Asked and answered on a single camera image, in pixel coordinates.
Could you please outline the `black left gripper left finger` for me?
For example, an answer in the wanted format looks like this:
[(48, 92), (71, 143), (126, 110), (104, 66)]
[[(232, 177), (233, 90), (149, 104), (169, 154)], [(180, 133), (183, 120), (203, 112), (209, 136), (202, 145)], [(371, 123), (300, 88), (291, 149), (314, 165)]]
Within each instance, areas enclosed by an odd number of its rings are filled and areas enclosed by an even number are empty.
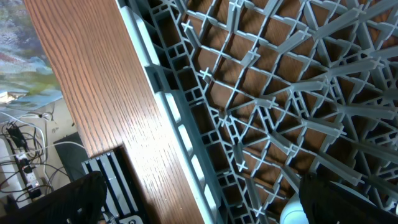
[(1, 217), (1, 223), (97, 223), (106, 195), (104, 176), (93, 171)]

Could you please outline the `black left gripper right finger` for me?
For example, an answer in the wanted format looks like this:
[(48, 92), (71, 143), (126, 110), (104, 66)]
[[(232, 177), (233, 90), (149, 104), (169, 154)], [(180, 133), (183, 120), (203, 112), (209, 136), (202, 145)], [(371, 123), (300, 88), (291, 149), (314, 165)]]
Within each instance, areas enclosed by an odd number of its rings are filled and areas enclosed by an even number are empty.
[(298, 196), (309, 223), (397, 223), (397, 215), (314, 173), (301, 178)]

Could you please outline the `light blue bowl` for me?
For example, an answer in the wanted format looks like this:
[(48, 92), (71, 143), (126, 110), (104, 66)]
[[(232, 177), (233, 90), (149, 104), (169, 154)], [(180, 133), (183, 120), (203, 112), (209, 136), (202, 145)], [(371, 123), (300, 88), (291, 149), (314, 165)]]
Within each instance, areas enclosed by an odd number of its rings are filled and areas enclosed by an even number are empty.
[[(344, 189), (345, 191), (359, 197), (360, 199), (364, 200), (365, 202), (370, 203), (371, 205), (374, 205), (372, 201), (370, 201), (367, 197), (363, 196), (359, 192), (355, 191), (352, 188), (349, 188), (343, 184), (333, 182), (336, 186), (338, 186), (341, 189)], [(295, 193), (289, 200), (289, 202), (286, 204), (284, 209), (282, 210), (282, 213), (280, 215), (280, 224), (309, 224), (307, 216), (303, 210), (302, 204), (299, 199), (298, 193)]]

